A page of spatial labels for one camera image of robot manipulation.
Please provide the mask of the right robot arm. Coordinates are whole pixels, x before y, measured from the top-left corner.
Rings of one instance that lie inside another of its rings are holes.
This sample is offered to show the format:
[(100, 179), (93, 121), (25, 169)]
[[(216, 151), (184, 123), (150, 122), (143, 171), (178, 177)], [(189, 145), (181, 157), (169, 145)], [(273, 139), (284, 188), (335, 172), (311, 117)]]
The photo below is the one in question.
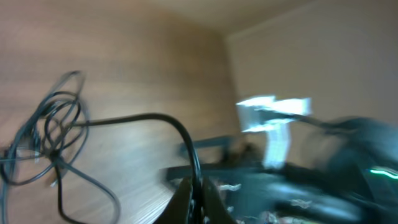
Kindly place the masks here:
[(259, 162), (246, 145), (234, 161), (228, 152), (204, 164), (205, 176), (221, 182), (225, 207), (242, 222), (276, 223), (298, 218), (316, 223), (397, 222), (397, 130), (368, 118), (323, 122), (309, 116), (262, 112), (254, 126), (299, 121), (317, 128), (308, 145), (323, 137), (342, 143), (324, 169), (286, 162)]

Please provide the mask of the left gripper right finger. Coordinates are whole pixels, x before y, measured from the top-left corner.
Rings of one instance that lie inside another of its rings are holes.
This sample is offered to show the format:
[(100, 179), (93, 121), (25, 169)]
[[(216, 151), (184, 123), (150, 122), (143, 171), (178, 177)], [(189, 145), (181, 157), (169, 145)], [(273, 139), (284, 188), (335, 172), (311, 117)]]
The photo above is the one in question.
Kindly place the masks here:
[(236, 224), (225, 209), (216, 185), (207, 177), (202, 178), (203, 209), (211, 224)]

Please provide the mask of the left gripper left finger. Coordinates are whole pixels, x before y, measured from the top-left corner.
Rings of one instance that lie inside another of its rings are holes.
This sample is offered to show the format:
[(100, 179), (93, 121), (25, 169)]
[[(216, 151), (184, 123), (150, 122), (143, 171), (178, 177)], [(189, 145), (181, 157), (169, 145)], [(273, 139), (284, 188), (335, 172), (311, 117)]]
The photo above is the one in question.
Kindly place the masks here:
[(154, 224), (188, 224), (192, 212), (192, 183), (184, 178)]

